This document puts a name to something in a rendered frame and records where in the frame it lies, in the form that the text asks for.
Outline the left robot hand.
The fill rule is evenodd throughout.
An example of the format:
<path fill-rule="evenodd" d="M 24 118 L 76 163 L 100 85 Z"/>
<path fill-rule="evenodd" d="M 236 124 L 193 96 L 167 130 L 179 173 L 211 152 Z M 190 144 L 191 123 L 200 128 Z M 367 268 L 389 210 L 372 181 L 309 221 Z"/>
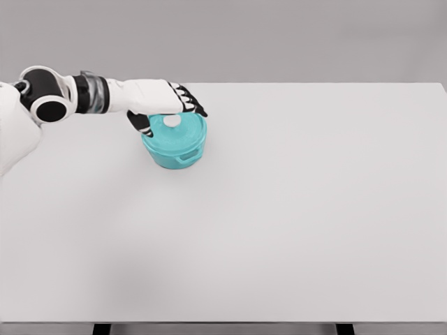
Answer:
<path fill-rule="evenodd" d="M 150 115 L 174 115 L 184 112 L 207 117 L 198 99 L 182 84 L 167 80 L 126 80 L 124 93 L 127 117 L 141 134 L 153 137 Z"/>

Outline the teal pot lid white knob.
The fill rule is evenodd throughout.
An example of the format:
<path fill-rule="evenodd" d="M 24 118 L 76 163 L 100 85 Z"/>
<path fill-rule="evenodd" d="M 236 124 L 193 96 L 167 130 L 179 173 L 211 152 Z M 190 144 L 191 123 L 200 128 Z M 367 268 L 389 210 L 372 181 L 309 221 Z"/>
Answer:
<path fill-rule="evenodd" d="M 206 134 L 207 123 L 205 118 L 195 113 L 181 113 L 180 123 L 174 127 L 167 126 L 164 122 L 170 115 L 148 116 L 152 137 L 141 135 L 142 141 L 154 147 L 180 147 L 200 142 Z"/>

